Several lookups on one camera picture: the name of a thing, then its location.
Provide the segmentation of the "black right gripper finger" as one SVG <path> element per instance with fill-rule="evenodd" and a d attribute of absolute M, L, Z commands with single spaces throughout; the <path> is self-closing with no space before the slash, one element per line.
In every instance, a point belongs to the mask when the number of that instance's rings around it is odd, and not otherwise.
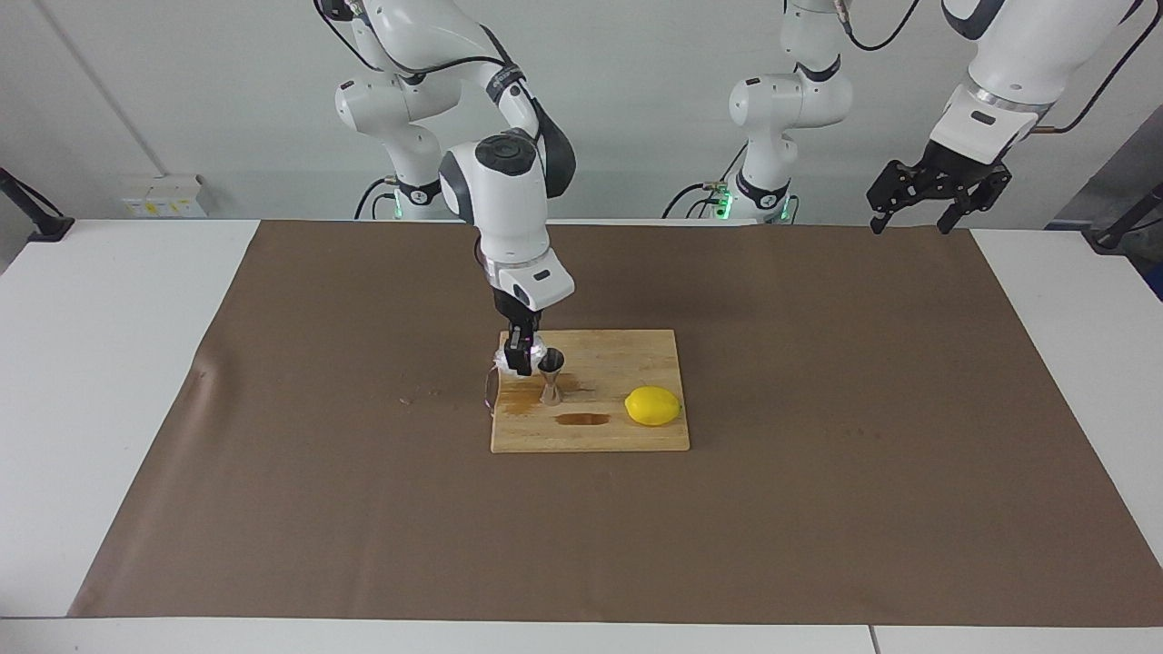
<path fill-rule="evenodd" d="M 531 376 L 531 349 L 535 344 L 535 330 L 527 324 L 511 324 L 507 336 L 502 343 L 502 356 L 505 367 L 512 374 L 529 377 Z"/>

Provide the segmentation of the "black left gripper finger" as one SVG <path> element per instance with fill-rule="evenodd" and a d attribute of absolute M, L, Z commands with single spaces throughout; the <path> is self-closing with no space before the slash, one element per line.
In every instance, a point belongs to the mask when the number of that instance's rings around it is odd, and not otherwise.
<path fill-rule="evenodd" d="M 941 184 L 941 198 L 950 199 L 951 204 L 939 218 L 939 232 L 950 234 L 965 215 L 989 211 L 1009 185 L 1009 179 L 1012 175 L 1006 165 L 976 166 L 949 177 Z"/>
<path fill-rule="evenodd" d="M 870 228 L 875 234 L 882 234 L 889 227 L 890 219 L 898 211 L 909 208 L 919 202 L 916 194 L 918 166 L 909 166 L 902 161 L 889 161 L 880 175 L 866 191 L 869 207 L 873 215 Z"/>

